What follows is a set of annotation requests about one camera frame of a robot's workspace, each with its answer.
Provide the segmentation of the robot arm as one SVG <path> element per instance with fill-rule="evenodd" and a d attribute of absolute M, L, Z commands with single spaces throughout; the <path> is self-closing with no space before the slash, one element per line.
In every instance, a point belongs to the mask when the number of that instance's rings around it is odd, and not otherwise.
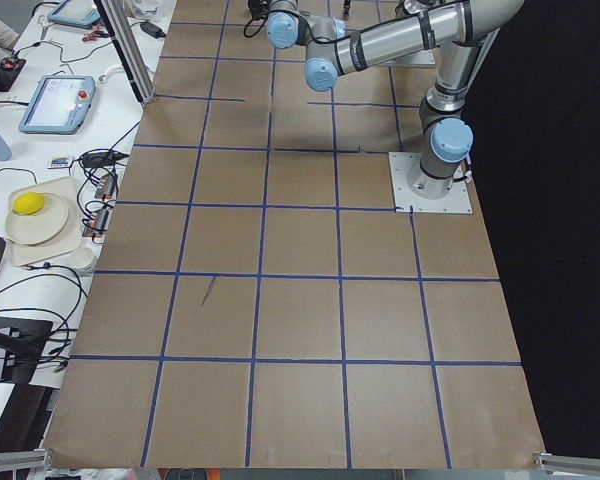
<path fill-rule="evenodd" d="M 249 9 L 253 20 L 263 21 L 273 47 L 304 47 L 305 80 L 319 92 L 332 89 L 346 74 L 403 67 L 422 52 L 440 52 L 436 81 L 419 107 L 423 151 L 406 175 L 416 195 L 438 200 L 450 193 L 472 147 L 472 130 L 460 118 L 471 81 L 499 29 L 522 5 L 517 0 L 401 1 L 394 19 L 361 30 L 303 11 L 296 1 L 252 1 Z"/>

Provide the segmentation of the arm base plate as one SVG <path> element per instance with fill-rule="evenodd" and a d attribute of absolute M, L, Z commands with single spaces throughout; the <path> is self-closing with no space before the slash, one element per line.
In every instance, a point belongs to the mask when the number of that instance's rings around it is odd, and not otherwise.
<path fill-rule="evenodd" d="M 460 166 L 451 177 L 438 180 L 421 170 L 418 152 L 390 152 L 388 157 L 396 212 L 472 213 L 467 182 Z"/>
<path fill-rule="evenodd" d="M 435 56 L 432 50 L 422 50 L 384 62 L 385 66 L 405 68 L 434 68 Z"/>

